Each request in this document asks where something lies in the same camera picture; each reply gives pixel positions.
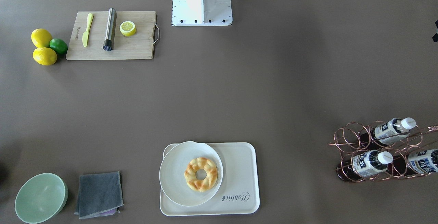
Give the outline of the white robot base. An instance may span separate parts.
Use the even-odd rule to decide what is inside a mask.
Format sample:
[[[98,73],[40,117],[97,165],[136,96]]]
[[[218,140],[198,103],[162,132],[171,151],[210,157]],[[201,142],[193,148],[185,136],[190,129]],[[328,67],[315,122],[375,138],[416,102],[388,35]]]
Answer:
[[[172,26],[230,26],[231,0],[172,0]]]

